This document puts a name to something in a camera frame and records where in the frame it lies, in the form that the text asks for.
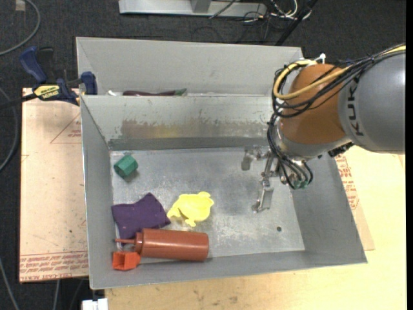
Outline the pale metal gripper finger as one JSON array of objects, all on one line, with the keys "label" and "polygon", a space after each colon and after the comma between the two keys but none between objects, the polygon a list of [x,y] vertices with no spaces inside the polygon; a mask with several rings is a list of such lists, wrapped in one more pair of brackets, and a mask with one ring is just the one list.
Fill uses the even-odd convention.
[{"label": "pale metal gripper finger", "polygon": [[253,161],[267,159],[269,151],[263,152],[261,149],[246,149],[241,162],[241,170],[250,170]]},{"label": "pale metal gripper finger", "polygon": [[257,192],[257,199],[252,205],[252,211],[254,213],[263,212],[269,210],[272,203],[272,195],[274,192],[273,186],[270,184],[269,178],[263,178],[259,182],[259,188]]}]

